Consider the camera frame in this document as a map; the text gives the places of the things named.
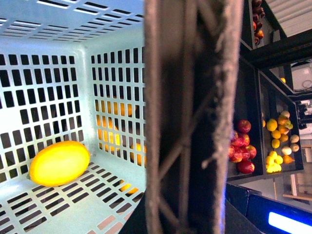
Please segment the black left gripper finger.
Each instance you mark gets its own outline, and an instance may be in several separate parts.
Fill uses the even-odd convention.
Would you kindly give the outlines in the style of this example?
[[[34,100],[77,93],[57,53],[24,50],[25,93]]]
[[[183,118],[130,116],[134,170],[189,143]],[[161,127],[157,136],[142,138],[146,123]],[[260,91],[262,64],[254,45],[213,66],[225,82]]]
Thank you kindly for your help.
[[[226,184],[226,234],[310,234],[312,213],[266,198],[261,192]]]

